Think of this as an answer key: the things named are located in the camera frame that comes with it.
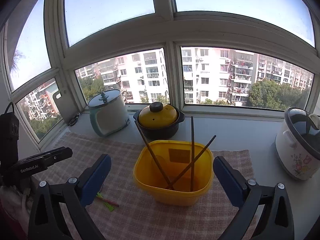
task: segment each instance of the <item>yellow plastic container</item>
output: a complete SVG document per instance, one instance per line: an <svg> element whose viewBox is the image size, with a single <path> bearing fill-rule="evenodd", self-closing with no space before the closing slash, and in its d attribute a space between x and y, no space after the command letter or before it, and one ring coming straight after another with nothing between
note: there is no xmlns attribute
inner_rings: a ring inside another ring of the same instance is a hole
<svg viewBox="0 0 320 240"><path fill-rule="evenodd" d="M191 162L191 142L158 140L150 143L161 167L172 181ZM195 157L204 145L195 143ZM213 180L213 154L209 149L195 162L194 191L190 192L191 168L173 185L167 183L147 147L144 147L133 169L133 181L156 201L169 205L192 206L207 193Z"/></svg>

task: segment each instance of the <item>floral pattern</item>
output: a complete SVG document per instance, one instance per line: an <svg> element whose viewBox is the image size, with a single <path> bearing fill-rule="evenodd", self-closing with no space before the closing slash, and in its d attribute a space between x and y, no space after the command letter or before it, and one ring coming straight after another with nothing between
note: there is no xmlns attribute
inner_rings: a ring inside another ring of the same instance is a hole
<svg viewBox="0 0 320 240"><path fill-rule="evenodd" d="M303 176L305 175L306 171L310 170L310 167L308 164L312 161L312 158L310 156L306 156L302 160L301 153L299 155L291 155L291 158L293 158L293 161L295 164L292 165L293 171L295 172L296 176Z"/></svg>

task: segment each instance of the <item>placemat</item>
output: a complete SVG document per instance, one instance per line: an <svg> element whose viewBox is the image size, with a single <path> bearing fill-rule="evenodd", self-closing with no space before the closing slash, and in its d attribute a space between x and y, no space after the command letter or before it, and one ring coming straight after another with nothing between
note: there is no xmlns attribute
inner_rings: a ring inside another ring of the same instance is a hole
<svg viewBox="0 0 320 240"><path fill-rule="evenodd" d="M100 154L106 153L112 158L111 171L101 193L120 207L110 212L99 199L86 206L106 239L217 239L238 211L230 204L217 178L214 178L208 193L191 207L156 202L132 181L132 170L144 145L66 133L53 148L61 146L73 150L72 158L36 174L37 179L50 184L65 183L70 177L79 177ZM254 177L249 150L212 153L225 157L246 179ZM61 204L61 209L73 238L81 239L65 204ZM243 239L251 237L255 226L254 218Z"/></svg>

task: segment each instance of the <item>blue sky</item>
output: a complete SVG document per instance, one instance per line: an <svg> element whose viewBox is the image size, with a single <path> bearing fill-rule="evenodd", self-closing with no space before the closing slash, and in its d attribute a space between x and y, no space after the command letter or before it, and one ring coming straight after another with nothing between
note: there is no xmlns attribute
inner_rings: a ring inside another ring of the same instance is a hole
<svg viewBox="0 0 320 240"><path fill-rule="evenodd" d="M43 27L43 4L33 8L18 41L25 57L11 73L13 88L50 68ZM178 11L207 10L236 13L270 22L314 46L309 11L302 0L176 0ZM105 27L137 16L154 13L153 0L65 0L70 45Z"/></svg>

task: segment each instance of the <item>metal bolt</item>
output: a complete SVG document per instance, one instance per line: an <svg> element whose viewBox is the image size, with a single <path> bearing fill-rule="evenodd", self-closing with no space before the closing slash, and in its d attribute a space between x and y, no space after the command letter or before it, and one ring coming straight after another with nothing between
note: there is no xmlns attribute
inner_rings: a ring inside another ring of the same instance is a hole
<svg viewBox="0 0 320 240"><path fill-rule="evenodd" d="M248 184L251 185L251 186L254 186L254 185L256 185L257 183L256 183L256 181L255 181L254 179L249 179L249 180L248 180Z"/></svg>
<svg viewBox="0 0 320 240"><path fill-rule="evenodd" d="M284 189L284 185L282 183L278 183L278 188L279 189Z"/></svg>
<svg viewBox="0 0 320 240"><path fill-rule="evenodd" d="M40 187L44 187L45 185L47 185L47 182L46 182L45 180L43 180L43 181L41 181L41 182L39 183L39 186L40 186Z"/></svg>
<svg viewBox="0 0 320 240"><path fill-rule="evenodd" d="M70 184L74 184L74 183L77 182L77 178L76 178L76 177L71 177L70 179L68 179L68 182L69 182Z"/></svg>

